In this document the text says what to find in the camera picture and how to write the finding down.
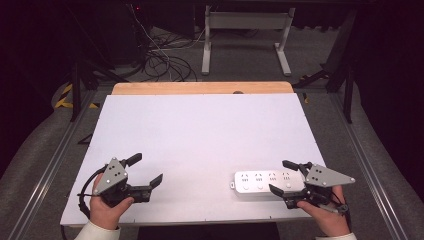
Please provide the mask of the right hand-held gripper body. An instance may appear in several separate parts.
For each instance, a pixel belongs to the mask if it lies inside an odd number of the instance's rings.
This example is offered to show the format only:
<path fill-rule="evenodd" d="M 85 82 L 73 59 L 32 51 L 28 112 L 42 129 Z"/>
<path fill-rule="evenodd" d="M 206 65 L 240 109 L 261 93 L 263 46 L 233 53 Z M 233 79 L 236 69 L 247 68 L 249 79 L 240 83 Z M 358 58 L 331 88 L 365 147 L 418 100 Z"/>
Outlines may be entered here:
<path fill-rule="evenodd" d="M 295 209 L 299 201 L 306 201 L 325 210 L 349 209 L 332 188 L 353 184 L 356 182 L 355 178 L 311 162 L 298 165 L 298 171 L 303 175 L 304 188 L 300 192 L 284 192 L 282 199 L 288 209 Z"/>

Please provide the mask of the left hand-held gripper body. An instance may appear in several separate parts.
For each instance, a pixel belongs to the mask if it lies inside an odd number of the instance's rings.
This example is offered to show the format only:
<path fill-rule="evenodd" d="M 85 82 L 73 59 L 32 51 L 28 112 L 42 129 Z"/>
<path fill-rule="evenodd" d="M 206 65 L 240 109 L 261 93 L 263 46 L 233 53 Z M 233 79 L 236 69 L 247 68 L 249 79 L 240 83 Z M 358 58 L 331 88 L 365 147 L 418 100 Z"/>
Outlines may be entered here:
<path fill-rule="evenodd" d="M 129 185 L 128 173 L 120 161 L 117 158 L 111 159 L 93 194 L 100 196 L 109 207 L 115 207 L 127 197 L 132 197 L 135 203 L 149 202 L 152 188 L 149 185 Z"/>

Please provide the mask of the white power strip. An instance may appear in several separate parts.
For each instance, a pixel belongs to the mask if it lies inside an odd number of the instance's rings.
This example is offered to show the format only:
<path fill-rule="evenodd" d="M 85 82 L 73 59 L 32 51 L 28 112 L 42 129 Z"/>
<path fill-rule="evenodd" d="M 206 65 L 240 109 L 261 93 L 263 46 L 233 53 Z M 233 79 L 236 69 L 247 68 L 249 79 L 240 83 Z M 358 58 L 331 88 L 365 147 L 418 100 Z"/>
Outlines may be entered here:
<path fill-rule="evenodd" d="M 304 188 L 301 173 L 293 170 L 238 171 L 230 183 L 236 196 L 243 201 L 280 200 L 270 191 L 269 185 L 289 193 Z"/>

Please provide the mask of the person's left hand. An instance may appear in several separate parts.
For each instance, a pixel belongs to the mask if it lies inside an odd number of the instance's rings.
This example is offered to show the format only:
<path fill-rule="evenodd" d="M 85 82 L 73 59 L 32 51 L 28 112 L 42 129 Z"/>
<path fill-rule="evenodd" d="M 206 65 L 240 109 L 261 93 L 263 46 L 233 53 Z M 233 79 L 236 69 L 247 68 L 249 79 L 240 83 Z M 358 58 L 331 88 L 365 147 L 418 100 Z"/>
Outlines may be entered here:
<path fill-rule="evenodd" d="M 120 217 L 133 203 L 134 199 L 127 197 L 115 207 L 109 207 L 100 196 L 92 196 L 90 199 L 90 222 L 106 230 L 116 230 Z"/>

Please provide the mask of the person's right hand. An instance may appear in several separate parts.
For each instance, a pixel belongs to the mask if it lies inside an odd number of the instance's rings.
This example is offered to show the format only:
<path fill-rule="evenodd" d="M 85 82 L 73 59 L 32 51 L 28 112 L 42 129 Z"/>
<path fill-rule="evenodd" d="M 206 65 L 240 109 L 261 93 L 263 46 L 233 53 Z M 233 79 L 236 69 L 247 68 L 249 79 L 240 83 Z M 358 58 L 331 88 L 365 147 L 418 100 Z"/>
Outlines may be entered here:
<path fill-rule="evenodd" d="M 351 233 L 347 218 L 341 213 L 330 212 L 305 201 L 299 201 L 297 207 L 316 221 L 326 237 L 342 237 Z"/>

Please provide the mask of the large white board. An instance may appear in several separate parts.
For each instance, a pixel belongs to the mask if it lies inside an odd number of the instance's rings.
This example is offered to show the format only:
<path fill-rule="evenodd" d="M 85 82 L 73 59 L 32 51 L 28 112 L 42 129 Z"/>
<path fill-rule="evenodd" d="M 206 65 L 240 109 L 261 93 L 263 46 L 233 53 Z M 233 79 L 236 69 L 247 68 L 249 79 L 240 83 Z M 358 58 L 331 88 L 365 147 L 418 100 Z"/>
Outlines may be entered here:
<path fill-rule="evenodd" d="M 112 158 L 136 153 L 143 158 L 128 168 L 129 184 L 163 181 L 149 202 L 121 217 L 130 225 L 301 219 L 303 211 L 281 200 L 245 201 L 230 184 L 238 171 L 323 161 L 295 94 L 110 95 L 62 224 L 85 224 L 77 195 L 87 179 Z"/>

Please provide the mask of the yellow black hazard tape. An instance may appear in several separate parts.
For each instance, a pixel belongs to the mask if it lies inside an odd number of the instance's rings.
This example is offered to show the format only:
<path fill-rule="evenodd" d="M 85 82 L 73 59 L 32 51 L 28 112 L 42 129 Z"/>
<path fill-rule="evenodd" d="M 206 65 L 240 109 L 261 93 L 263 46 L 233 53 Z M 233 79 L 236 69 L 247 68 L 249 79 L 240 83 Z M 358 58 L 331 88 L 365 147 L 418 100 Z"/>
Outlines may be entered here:
<path fill-rule="evenodd" d="M 69 95 L 69 93 L 71 92 L 71 90 L 72 90 L 72 83 L 68 83 L 66 85 L 66 87 L 63 89 L 63 91 L 62 91 L 62 93 L 61 93 L 58 101 L 56 102 L 54 108 L 61 108 L 61 107 L 64 107 L 64 108 L 73 108 L 73 103 L 72 102 L 68 102 L 66 100 L 67 97 L 68 97 L 68 95 Z M 90 109 L 98 109 L 98 108 L 100 108 L 100 103 L 94 103 L 93 102 L 93 103 L 91 103 L 89 105 L 89 108 Z"/>

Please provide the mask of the black tripod stand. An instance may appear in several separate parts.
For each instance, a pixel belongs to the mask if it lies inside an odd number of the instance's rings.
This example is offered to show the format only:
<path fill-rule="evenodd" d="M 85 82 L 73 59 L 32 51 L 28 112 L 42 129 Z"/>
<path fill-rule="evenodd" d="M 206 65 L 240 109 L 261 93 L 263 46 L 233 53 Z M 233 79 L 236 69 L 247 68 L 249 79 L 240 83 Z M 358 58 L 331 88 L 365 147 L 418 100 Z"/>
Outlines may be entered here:
<path fill-rule="evenodd" d="M 87 90 L 96 90 L 99 86 L 95 72 L 99 72 L 108 80 L 117 83 L 125 82 L 124 78 L 107 70 L 105 67 L 102 67 L 82 54 L 75 54 L 73 56 L 73 61 L 74 64 L 71 70 L 70 81 L 72 84 L 73 104 L 71 122 L 74 122 L 82 111 L 81 85 L 84 85 Z"/>
<path fill-rule="evenodd" d="M 351 38 L 351 32 L 354 27 L 357 11 L 350 10 L 343 24 L 339 29 L 339 33 L 330 51 L 326 62 L 322 65 L 322 69 L 311 76 L 303 76 L 293 87 L 300 89 L 319 79 L 328 77 L 325 89 L 328 93 L 336 93 L 342 85 L 345 86 L 343 115 L 346 121 L 351 124 L 351 107 L 353 97 L 353 69 L 350 63 L 348 47 Z"/>

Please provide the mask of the aluminium floor rail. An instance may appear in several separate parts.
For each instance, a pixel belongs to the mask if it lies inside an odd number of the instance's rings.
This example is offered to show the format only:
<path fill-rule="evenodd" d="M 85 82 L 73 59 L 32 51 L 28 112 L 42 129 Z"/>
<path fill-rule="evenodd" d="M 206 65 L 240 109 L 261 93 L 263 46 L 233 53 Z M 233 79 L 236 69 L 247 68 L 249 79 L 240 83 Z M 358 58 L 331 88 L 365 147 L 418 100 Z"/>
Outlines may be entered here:
<path fill-rule="evenodd" d="M 341 118 L 349 139 L 353 144 L 353 149 L 356 154 L 358 165 L 370 188 L 372 196 L 378 206 L 378 209 L 384 219 L 391 237 L 394 240 L 409 240 L 397 214 L 394 211 L 393 205 L 391 204 L 384 187 L 382 186 L 378 176 L 376 175 L 376 172 L 369 162 L 369 159 L 363 149 L 362 144 L 360 143 L 353 125 L 347 121 L 347 118 L 344 115 L 342 101 L 338 95 L 334 93 L 330 93 L 329 98 L 333 107 L 336 109 L 339 117 Z"/>
<path fill-rule="evenodd" d="M 50 158 L 45 171 L 31 191 L 31 196 L 7 240 L 23 239 L 64 160 L 65 154 L 69 148 L 70 141 L 75 134 L 76 129 L 80 125 L 81 119 L 84 116 L 86 110 L 89 108 L 89 105 L 95 94 L 95 91 L 88 91 L 85 93 L 84 97 L 82 98 L 80 112 L 72 119 L 72 121 L 68 123 L 65 133 L 59 141 L 59 145 Z"/>

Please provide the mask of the white metal table frame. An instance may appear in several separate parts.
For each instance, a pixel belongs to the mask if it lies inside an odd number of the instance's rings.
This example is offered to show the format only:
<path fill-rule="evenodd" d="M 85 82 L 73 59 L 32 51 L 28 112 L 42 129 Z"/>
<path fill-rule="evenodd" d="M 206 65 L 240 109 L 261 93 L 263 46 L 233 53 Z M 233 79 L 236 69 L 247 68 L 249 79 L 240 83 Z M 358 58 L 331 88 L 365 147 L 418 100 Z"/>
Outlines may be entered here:
<path fill-rule="evenodd" d="M 211 6 L 205 7 L 204 47 L 201 73 L 210 73 L 211 62 L 211 29 L 258 29 L 258 30 L 281 30 L 281 40 L 274 44 L 281 69 L 285 76 L 292 74 L 285 55 L 285 44 L 290 32 L 292 21 L 295 16 L 295 8 L 290 8 L 283 13 L 259 13 L 259 12 L 216 12 Z"/>

